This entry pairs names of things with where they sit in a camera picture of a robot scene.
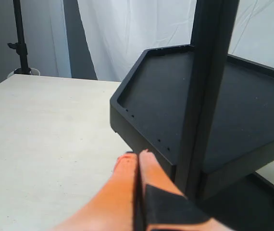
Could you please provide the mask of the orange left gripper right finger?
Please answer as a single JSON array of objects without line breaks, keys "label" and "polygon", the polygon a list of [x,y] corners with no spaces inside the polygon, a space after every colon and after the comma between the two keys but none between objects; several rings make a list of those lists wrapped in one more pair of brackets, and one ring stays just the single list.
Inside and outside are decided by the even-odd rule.
[{"label": "orange left gripper right finger", "polygon": [[152,152],[139,154],[139,168],[147,231],[231,230],[189,201]]}]

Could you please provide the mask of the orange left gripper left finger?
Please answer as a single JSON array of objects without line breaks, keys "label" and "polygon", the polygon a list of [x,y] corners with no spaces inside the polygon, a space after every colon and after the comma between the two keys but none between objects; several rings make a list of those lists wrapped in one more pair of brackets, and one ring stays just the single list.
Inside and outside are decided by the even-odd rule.
[{"label": "orange left gripper left finger", "polygon": [[112,176],[79,211],[53,231],[132,231],[137,188],[137,155],[117,159]]}]

